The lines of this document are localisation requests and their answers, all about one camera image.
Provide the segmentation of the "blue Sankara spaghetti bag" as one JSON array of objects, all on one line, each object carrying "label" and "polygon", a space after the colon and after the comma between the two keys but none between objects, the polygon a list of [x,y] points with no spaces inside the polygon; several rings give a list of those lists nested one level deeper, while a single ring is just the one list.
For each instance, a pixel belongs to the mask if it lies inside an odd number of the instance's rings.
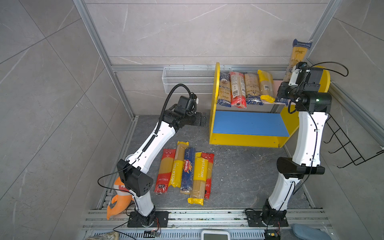
[{"label": "blue Sankara spaghetti bag", "polygon": [[231,82],[228,73],[220,73],[219,92],[217,104],[223,107],[231,107]]}]

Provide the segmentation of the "yellow end spaghetti bag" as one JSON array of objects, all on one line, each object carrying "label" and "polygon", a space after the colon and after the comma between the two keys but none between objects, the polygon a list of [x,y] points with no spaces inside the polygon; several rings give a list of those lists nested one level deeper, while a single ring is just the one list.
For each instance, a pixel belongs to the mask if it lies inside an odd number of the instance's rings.
[{"label": "yellow end spaghetti bag", "polygon": [[274,97],[274,80],[272,74],[258,70],[258,76],[261,100],[273,104],[276,99]]}]

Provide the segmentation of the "blue trim spaghetti bag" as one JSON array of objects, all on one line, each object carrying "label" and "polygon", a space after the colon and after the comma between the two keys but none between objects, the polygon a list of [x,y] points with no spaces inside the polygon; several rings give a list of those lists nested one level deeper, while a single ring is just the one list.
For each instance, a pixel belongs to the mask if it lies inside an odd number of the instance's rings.
[{"label": "blue trim spaghetti bag", "polygon": [[286,69],[285,77],[283,79],[284,82],[289,82],[292,76],[293,68],[297,65],[297,63],[302,62],[307,52],[311,49],[313,42],[300,42],[297,39],[293,41],[293,49],[290,57],[289,65]]}]

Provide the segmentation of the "blue Barilla spaghetti box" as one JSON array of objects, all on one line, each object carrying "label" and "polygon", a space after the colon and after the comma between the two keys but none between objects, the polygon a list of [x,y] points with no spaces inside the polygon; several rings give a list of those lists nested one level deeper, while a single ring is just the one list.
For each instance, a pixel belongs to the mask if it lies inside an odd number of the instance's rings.
[{"label": "blue Barilla spaghetti box", "polygon": [[195,148],[187,148],[185,150],[184,166],[182,172],[181,193],[190,195],[193,190],[194,165],[195,165]]}]

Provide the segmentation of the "thin red spaghetti bag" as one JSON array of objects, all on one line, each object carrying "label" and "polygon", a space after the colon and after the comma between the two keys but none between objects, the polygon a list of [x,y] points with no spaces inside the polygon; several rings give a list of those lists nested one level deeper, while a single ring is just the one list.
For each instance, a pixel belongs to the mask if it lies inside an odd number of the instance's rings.
[{"label": "thin red spaghetti bag", "polygon": [[215,155],[212,153],[202,153],[202,158],[208,160],[208,171],[207,171],[207,180],[206,180],[206,189],[205,189],[205,199],[207,200],[210,198],[210,195],[211,195],[214,156]]}]

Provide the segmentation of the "dark blue end spaghetti bag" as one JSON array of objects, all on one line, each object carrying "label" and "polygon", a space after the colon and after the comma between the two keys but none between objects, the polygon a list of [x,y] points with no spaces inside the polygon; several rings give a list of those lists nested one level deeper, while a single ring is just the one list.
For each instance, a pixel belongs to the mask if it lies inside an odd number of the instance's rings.
[{"label": "dark blue end spaghetti bag", "polygon": [[258,75],[245,73],[244,79],[246,85],[246,104],[262,106],[264,102],[261,100],[261,92],[259,86],[260,82]]}]

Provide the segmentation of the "red label spaghetti bag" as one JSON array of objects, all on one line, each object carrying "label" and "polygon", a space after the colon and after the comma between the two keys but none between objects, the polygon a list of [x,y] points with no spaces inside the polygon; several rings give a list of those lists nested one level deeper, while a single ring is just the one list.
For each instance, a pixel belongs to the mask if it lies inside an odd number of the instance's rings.
[{"label": "red label spaghetti bag", "polygon": [[245,109],[246,87],[244,75],[238,72],[230,72],[231,81],[231,105],[237,108]]}]

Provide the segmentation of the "yellow Pastatime spaghetti bag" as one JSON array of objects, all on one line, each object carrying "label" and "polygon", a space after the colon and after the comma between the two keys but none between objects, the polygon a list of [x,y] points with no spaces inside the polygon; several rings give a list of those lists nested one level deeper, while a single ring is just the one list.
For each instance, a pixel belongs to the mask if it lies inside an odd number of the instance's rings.
[{"label": "yellow Pastatime spaghetti bag", "polygon": [[189,204],[204,205],[207,174],[208,174],[208,159],[204,158],[202,152],[195,155],[193,189],[188,198]]}]

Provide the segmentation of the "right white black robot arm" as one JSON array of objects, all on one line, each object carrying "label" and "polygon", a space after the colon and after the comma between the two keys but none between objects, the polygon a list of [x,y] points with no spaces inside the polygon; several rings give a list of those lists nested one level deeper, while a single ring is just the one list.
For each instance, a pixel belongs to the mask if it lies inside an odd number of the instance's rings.
[{"label": "right white black robot arm", "polygon": [[332,96],[319,91],[324,70],[299,62],[291,78],[283,82],[278,98],[289,100],[299,115],[299,135],[292,158],[277,160],[279,177],[272,195],[266,200],[261,213],[265,226],[281,224],[286,217],[288,202],[311,175],[322,175],[320,148],[324,125],[331,110]]}]

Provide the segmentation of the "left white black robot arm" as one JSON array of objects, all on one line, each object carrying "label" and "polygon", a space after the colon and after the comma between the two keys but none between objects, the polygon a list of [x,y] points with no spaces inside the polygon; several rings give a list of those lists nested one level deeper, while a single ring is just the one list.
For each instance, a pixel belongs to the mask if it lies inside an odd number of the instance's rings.
[{"label": "left white black robot arm", "polygon": [[159,121],[151,135],[133,154],[117,163],[123,184],[118,193],[127,193],[135,201],[135,216],[144,227],[155,220],[156,209],[151,200],[150,188],[154,180],[147,175],[155,157],[164,145],[185,125],[200,126],[201,113],[197,112],[198,97],[195,94],[181,96],[178,103],[167,109],[169,99],[163,106]]}]

